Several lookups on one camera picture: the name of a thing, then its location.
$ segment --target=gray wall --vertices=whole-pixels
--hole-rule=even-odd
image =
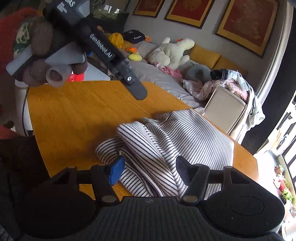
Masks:
[[[279,40],[281,25],[284,20],[286,0],[280,0],[276,21],[263,58],[260,58],[243,47],[215,35],[225,13],[229,0],[216,0],[205,20],[202,29],[190,25],[165,20],[173,0],[165,0],[157,18],[132,15],[139,0],[131,0],[128,6],[130,13],[125,31],[137,29],[151,37],[154,44],[161,44],[165,37],[171,41],[180,38],[191,38],[199,46],[221,53],[222,56],[248,70],[247,81],[254,89],[265,74],[275,46]]]

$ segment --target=white stuffed animal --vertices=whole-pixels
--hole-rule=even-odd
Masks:
[[[183,53],[194,45],[192,39],[182,39],[173,44],[170,43],[170,38],[166,37],[161,46],[152,51],[148,60],[151,64],[160,63],[161,66],[167,66],[175,70],[179,65],[185,64],[189,60],[189,55],[183,56]]]

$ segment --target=gloved hand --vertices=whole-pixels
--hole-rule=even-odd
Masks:
[[[45,63],[48,53],[53,53],[68,43],[66,36],[60,31],[54,30],[51,23],[45,21],[43,17],[26,19],[16,34],[13,55],[16,58],[22,50],[31,44],[32,54],[39,59],[25,69],[22,80],[31,87],[47,83],[46,73],[51,67]],[[84,63],[72,64],[71,67],[74,74],[82,74],[87,68],[87,60]],[[54,70],[51,71],[50,77],[53,81],[62,81],[62,76]]]

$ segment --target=pink cloth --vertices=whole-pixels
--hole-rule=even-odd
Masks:
[[[213,80],[206,82],[204,85],[202,85],[200,80],[192,81],[182,79],[180,82],[183,83],[183,88],[198,100],[205,100],[218,86],[228,89],[230,92],[241,97],[244,101],[248,99],[248,92],[243,91],[234,79]]]
[[[159,68],[162,72],[166,73],[166,74],[169,74],[170,76],[178,79],[178,80],[182,80],[183,77],[180,73],[180,71],[178,69],[176,70],[173,70],[172,68],[170,67],[163,67],[163,66],[159,66],[159,63],[155,63],[154,64],[155,67]]]

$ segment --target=ribbed black surface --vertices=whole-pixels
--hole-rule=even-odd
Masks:
[[[20,241],[41,240],[24,236]],[[179,204],[175,197],[125,197],[115,207],[105,207],[84,230],[56,240],[136,241],[136,240],[282,240],[277,234],[258,238],[237,238],[210,226],[195,207]]]

